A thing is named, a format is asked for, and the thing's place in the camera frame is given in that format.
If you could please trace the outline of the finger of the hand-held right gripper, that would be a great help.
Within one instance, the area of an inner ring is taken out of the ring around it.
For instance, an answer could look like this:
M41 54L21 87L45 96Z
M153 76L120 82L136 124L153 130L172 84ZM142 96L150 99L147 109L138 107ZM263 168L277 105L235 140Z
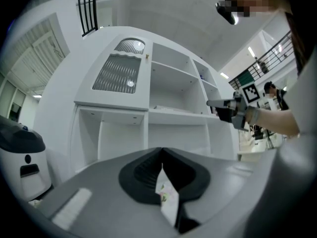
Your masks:
M215 108L217 111L217 116L221 121L232 122L232 117L234 116L234 111L228 107L226 108Z
M231 104L234 105L234 100L207 100L206 105L209 107L215 107L215 108L230 108Z

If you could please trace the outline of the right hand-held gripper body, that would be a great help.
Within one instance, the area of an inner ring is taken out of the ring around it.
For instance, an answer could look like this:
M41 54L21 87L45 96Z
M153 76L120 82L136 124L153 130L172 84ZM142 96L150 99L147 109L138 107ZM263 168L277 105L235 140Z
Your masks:
M261 100L262 95L255 83L250 82L235 91L233 98L236 101L236 114L232 117L233 127L237 130L246 131L244 127L247 109L251 104L256 104Z

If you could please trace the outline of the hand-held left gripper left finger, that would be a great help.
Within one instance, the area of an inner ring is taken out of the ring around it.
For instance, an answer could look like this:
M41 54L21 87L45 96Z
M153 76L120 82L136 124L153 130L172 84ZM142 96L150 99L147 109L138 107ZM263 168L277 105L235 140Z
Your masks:
M175 238L178 231L170 225L159 205L133 200L119 184L119 172L151 149L97 162L48 193L39 211L52 220L57 211L79 189L91 197L69 227L81 238Z

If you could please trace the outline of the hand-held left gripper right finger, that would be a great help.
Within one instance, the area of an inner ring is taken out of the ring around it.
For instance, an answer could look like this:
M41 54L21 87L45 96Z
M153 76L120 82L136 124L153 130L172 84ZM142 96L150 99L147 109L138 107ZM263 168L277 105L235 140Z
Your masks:
M176 229L189 237L243 236L247 210L239 197L254 163L200 156L174 148L162 149L165 173L179 195Z

